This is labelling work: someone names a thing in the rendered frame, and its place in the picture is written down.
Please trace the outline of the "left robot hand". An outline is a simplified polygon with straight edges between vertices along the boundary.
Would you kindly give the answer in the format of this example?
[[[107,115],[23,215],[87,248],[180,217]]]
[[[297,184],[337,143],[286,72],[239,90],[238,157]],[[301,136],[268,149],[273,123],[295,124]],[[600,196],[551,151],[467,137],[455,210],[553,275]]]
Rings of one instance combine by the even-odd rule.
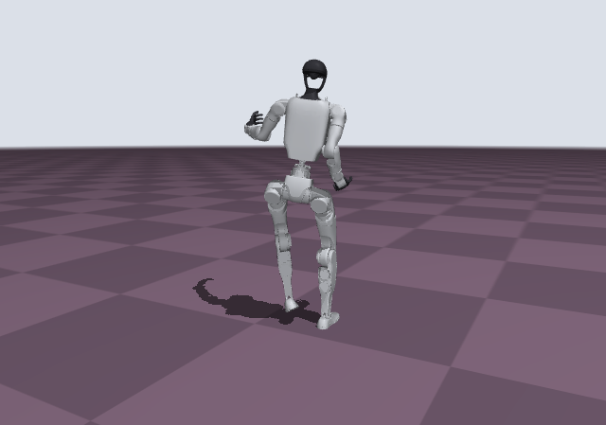
[[[261,118],[256,118],[256,117],[258,117],[258,116],[263,115],[263,114],[258,114],[258,115],[257,115],[257,113],[258,113],[258,111],[254,112],[254,113],[251,115],[250,121],[248,121],[248,122],[246,123],[246,125],[247,125],[247,126],[252,126],[253,124],[257,125],[257,124],[262,124],[262,123],[263,123],[263,122],[256,122],[257,120],[262,120],[262,119],[263,119],[262,117],[261,117]]]

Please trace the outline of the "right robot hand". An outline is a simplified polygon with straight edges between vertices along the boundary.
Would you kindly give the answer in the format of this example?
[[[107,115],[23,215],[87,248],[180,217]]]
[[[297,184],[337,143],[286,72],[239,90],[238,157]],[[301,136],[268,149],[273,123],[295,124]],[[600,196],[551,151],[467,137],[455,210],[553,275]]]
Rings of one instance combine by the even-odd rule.
[[[334,182],[333,187],[335,188],[335,190],[336,190],[336,191],[341,190],[341,189],[343,189],[343,188],[347,187],[347,186],[349,185],[349,183],[352,181],[352,177],[350,176],[348,180],[347,180],[347,178],[345,178],[345,177],[344,177],[344,180],[345,180],[345,182],[346,182],[347,184],[346,184],[345,186],[341,187],[341,188],[339,188],[339,187],[337,186],[337,184]]]

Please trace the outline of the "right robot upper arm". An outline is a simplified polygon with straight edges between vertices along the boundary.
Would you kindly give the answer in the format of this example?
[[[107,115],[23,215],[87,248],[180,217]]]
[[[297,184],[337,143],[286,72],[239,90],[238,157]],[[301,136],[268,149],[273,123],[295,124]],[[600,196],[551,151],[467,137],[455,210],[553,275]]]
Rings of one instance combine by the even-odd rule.
[[[322,154],[325,158],[334,159],[334,149],[342,136],[347,114],[342,105],[330,103],[330,123],[326,145],[322,147]]]

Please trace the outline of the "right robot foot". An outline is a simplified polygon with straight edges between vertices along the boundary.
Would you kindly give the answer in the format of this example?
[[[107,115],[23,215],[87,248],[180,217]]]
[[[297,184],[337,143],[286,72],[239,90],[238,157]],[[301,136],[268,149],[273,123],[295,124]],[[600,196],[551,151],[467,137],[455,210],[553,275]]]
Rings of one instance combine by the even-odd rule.
[[[326,318],[326,314],[323,317],[320,317],[317,322],[317,328],[319,329],[327,329],[332,324],[336,323],[340,319],[340,315],[337,312],[331,312],[330,318]]]

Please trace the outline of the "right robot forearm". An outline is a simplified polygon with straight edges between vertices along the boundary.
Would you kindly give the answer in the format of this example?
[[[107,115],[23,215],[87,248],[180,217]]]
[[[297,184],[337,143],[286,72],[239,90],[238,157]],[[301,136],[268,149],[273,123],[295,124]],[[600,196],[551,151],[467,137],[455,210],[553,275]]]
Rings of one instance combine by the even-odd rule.
[[[336,146],[334,149],[334,159],[327,160],[327,166],[330,170],[330,177],[333,182],[337,184],[339,188],[345,186],[347,183],[344,180],[344,175],[341,168],[340,150]]]

